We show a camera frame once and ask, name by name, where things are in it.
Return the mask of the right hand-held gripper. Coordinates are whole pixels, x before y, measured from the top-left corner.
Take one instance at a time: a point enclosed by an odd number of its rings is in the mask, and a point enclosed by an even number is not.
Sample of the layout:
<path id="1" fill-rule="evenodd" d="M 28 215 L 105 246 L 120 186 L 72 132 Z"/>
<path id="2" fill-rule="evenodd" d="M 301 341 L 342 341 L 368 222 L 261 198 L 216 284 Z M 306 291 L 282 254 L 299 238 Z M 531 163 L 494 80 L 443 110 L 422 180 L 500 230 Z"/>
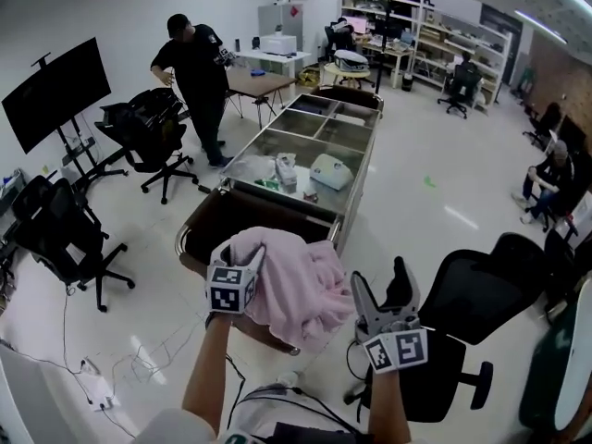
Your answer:
<path id="1" fill-rule="evenodd" d="M 358 319 L 355 338 L 362 345 L 377 375 L 426 364 L 427 331 L 417 314 L 420 291 L 413 272 L 401 256 L 394 258 L 394 277 L 386 300 L 377 310 L 376 299 L 365 277 L 351 273 L 351 292 Z"/>

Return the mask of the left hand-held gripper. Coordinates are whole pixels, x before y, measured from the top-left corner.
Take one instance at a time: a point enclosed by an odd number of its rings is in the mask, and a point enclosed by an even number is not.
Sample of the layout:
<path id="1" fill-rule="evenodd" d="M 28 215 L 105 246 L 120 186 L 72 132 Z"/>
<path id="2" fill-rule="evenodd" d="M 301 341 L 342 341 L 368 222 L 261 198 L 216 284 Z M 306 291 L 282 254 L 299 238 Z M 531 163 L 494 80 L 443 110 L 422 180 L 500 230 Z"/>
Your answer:
<path id="1" fill-rule="evenodd" d="M 231 240 L 214 248 L 207 269 L 206 297 L 210 311 L 242 315 L 255 294 L 255 283 L 263 261 L 266 246 L 260 245 L 247 267 L 231 266 Z"/>

